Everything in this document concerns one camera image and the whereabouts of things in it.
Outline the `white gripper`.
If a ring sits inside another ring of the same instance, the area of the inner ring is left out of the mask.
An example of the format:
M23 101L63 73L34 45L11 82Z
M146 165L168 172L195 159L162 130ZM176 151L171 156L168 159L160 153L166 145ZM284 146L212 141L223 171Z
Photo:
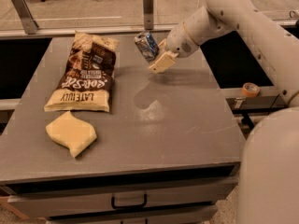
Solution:
M199 49L199 46L191 39L183 22L175 26L158 47L159 50L167 51L163 51L149 66L149 70L154 74L165 72L175 64L177 57L189 57Z

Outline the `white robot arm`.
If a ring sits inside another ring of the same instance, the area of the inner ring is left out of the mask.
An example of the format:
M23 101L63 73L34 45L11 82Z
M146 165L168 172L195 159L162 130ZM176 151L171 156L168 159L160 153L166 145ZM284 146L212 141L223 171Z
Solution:
M262 119L243 148L236 224L299 224L299 39L250 0L206 0L160 43L161 73L211 38L237 31L288 107Z

